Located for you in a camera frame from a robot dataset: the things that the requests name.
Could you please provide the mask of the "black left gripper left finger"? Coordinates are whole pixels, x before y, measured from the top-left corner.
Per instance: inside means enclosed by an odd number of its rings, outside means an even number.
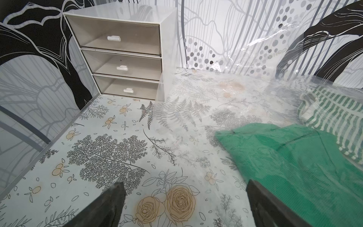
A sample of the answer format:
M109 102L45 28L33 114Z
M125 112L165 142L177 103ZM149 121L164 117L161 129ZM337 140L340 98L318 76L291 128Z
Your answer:
M126 190L123 182L116 182L98 196L66 227L117 227L123 212Z

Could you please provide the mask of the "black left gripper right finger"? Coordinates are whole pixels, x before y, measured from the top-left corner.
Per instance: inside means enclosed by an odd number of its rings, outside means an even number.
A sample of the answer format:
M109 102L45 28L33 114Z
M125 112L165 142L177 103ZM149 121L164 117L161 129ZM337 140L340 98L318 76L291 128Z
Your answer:
M310 226L258 181L249 180L246 192L257 227Z

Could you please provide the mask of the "green tank top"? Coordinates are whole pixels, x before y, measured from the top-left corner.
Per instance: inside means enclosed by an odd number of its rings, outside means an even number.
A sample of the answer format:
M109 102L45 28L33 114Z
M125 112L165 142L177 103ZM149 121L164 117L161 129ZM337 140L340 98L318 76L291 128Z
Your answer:
M336 136L253 123L215 137L246 181L258 181L311 226L362 226L363 172L339 151Z

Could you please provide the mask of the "green white striped top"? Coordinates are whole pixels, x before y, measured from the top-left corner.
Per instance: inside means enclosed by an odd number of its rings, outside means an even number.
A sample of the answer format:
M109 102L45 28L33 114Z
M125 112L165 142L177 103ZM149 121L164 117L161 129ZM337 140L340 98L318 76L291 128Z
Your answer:
M363 164L363 103L346 95L318 87L300 96L297 110L307 127L331 133L341 153Z

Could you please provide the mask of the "clear plastic vacuum bag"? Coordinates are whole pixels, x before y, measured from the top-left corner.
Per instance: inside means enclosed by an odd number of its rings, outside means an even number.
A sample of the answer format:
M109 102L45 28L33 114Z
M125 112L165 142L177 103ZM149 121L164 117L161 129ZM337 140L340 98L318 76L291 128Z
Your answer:
M278 36L288 41L288 45L278 44ZM155 104L155 125L175 137L176 149L181 149L187 138L194 138L196 148L215 148L221 155L221 163L239 172L216 139L217 131L253 123L305 126L297 115L300 96L318 87L363 103L362 84L357 89L339 85L343 74L352 74L350 64L363 58L362 36L355 35L333 53L327 50L323 64L315 73L292 71L292 66L308 51L337 39L339 36L331 35L329 30L298 37L284 29L247 45L247 63L240 74L231 74L222 61L215 62L210 72L181 71L168 97Z

